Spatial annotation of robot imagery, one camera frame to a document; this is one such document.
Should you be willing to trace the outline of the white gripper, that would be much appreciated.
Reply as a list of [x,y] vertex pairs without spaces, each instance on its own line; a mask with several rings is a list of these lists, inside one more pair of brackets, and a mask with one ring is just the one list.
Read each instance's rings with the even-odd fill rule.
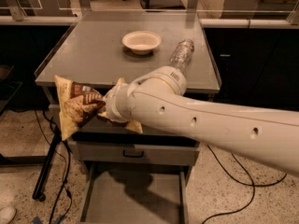
[[106,95],[106,111],[98,112],[97,116],[118,123],[130,121],[132,116],[128,105],[128,88],[124,78],[120,77]]

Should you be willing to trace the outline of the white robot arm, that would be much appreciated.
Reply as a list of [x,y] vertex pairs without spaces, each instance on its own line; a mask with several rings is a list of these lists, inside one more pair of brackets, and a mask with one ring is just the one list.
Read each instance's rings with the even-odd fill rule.
[[107,117],[210,144],[290,175],[299,175],[299,113],[193,100],[183,96],[186,78],[163,66],[105,97]]

